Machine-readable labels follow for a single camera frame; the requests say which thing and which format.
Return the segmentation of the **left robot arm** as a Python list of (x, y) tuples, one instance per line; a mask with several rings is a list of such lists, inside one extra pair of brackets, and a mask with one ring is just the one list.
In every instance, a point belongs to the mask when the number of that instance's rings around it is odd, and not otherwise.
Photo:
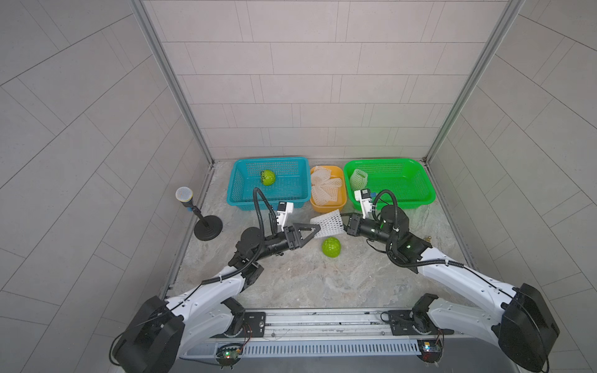
[(108, 352), (112, 365), (126, 372), (168, 372), (199, 343), (219, 334), (239, 333), (245, 309), (236, 296), (263, 272), (260, 259), (304, 247), (320, 231), (319, 225), (285, 225), (283, 211), (274, 210), (259, 188), (253, 190), (256, 212), (269, 211), (271, 234), (264, 219), (243, 231), (236, 252), (217, 276), (168, 299), (153, 296), (141, 305), (124, 332), (113, 339)]

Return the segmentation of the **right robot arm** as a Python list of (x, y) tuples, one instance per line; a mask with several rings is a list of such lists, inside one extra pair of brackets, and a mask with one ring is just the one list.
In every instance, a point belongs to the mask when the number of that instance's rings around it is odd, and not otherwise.
[(438, 281), (472, 303), (462, 306), (423, 295), (410, 317), (418, 333), (452, 329), (492, 343), (520, 368), (550, 371), (549, 356), (560, 329), (537, 288), (495, 280), (415, 236), (391, 191), (362, 189), (354, 198), (361, 211), (350, 216), (348, 235), (384, 244), (382, 253), (392, 264)]

